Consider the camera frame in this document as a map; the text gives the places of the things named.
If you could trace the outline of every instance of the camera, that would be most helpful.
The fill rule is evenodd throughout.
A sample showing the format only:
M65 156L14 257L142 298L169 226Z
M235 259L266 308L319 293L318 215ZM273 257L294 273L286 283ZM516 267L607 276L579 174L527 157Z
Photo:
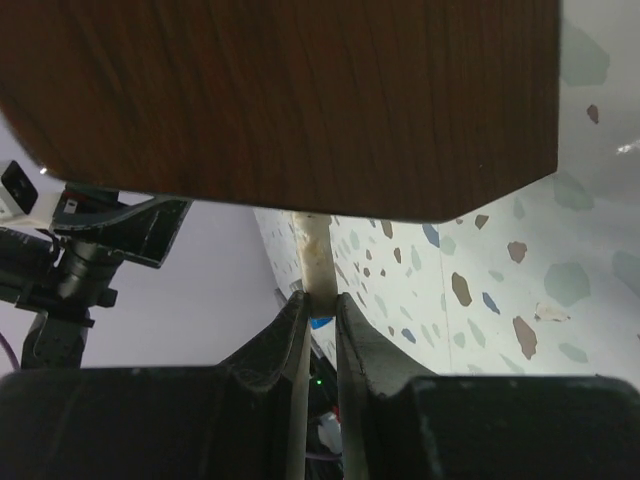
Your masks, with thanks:
M38 191L18 162L0 162L0 184L0 221L29 215Z

